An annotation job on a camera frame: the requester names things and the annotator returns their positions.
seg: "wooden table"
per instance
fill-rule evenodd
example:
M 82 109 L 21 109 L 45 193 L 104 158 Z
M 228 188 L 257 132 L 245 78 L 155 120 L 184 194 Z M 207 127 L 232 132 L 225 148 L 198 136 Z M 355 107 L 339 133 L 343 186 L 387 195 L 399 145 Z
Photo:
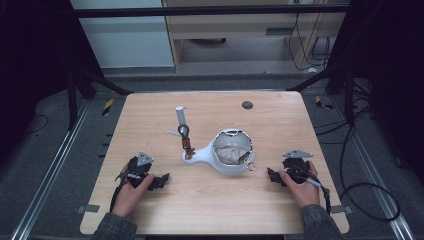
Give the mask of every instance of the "wooden table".
M 244 101 L 253 108 L 242 107 Z M 175 108 L 184 106 L 192 147 L 204 148 L 221 130 L 237 128 L 252 139 L 256 169 L 226 176 L 207 164 L 185 165 Z M 128 96 L 86 212 L 81 232 L 92 234 L 109 211 L 115 177 L 139 151 L 155 159 L 150 173 L 170 173 L 163 189 L 147 192 L 131 216 L 138 234 L 296 234 L 303 228 L 287 188 L 271 183 L 267 167 L 282 168 L 283 153 L 312 153 L 319 179 L 340 205 L 332 178 L 298 92 L 173 92 Z M 344 213 L 332 215 L 349 229 Z

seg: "gray carpet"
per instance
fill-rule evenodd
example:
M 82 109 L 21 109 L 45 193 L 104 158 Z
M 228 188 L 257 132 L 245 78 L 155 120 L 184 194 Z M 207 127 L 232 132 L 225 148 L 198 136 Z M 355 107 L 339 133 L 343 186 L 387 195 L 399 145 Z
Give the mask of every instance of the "gray carpet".
M 306 79 L 308 76 L 283 75 L 233 75 L 184 77 L 184 78 L 147 78 L 143 82 L 137 79 L 120 81 L 120 86 L 135 91 L 187 91 L 187 90 L 240 90 L 240 89 L 284 89 Z M 95 100 L 90 101 L 89 111 L 82 125 L 78 137 L 71 148 L 59 176 L 54 183 L 50 194 L 35 222 L 31 238 L 87 238 L 79 231 L 82 214 L 76 209 L 88 203 L 96 177 L 100 170 L 103 157 L 107 151 L 110 135 L 113 134 L 125 96 L 120 96 L 101 86 L 96 86 L 98 94 Z M 42 100 L 37 106 L 37 114 L 44 116 L 34 117 L 28 131 L 34 133 L 23 136 L 17 147 L 13 164 L 1 170 L 1 197 L 0 197 L 0 235 L 8 239 L 26 207 L 37 191 L 44 174 L 46 173 L 55 153 L 66 134 L 68 125 L 66 92 L 59 92 Z M 337 110 L 328 110 L 316 106 L 315 95 L 303 95 L 306 107 L 314 126 L 341 121 Z M 108 116 L 102 116 L 105 102 L 114 99 Z M 328 104 L 333 98 L 323 96 Z M 366 107 L 366 102 L 358 103 L 358 110 Z M 424 215 L 421 203 L 424 201 L 424 188 L 418 182 L 414 173 L 408 169 L 396 167 L 394 156 L 388 147 L 377 124 L 369 118 L 369 114 L 361 115 L 356 119 L 356 134 L 363 140 L 367 151 L 383 177 L 386 185 L 401 204 L 402 214 L 406 219 L 416 239 L 424 239 Z M 334 125 L 316 128 L 316 132 L 323 132 Z M 347 133 L 346 128 L 340 128 L 329 134 L 319 136 L 321 147 L 332 173 L 338 193 L 342 192 L 339 175 L 339 161 L 341 144 Z M 352 144 L 347 145 L 343 159 L 343 177 L 346 185 L 368 181 L 357 153 Z M 380 203 L 372 189 L 367 187 L 352 190 L 351 195 L 368 211 L 380 217 L 385 217 Z M 350 231 L 347 239 L 397 239 L 390 223 L 373 220 L 359 211 L 351 202 L 344 198 L 345 206 L 352 206 L 354 213 L 348 214 Z M 256 236 L 242 239 L 281 239 L 281 236 Z M 288 239 L 302 239 L 302 236 L 287 236 Z M 235 239 L 230 236 L 221 236 L 216 239 Z

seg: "small round object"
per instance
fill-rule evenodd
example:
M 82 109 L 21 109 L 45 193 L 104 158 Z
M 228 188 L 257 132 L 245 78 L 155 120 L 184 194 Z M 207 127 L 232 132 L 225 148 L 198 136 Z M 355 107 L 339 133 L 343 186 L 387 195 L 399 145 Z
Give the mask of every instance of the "small round object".
M 253 108 L 253 103 L 252 103 L 252 102 L 250 102 L 250 101 L 244 101 L 244 102 L 241 104 L 241 106 L 242 106 L 244 109 L 252 109 L 252 108 Z

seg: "sleeve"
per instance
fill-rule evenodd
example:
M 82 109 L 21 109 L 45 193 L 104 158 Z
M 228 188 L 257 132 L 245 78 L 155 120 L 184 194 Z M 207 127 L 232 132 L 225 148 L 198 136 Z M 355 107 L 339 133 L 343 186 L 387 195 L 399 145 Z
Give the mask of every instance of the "sleeve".
M 306 240 L 343 239 L 333 218 L 320 205 L 307 205 L 301 209 L 300 214 Z
M 134 223 L 115 214 L 106 213 L 91 239 L 132 240 L 136 231 L 137 225 Z

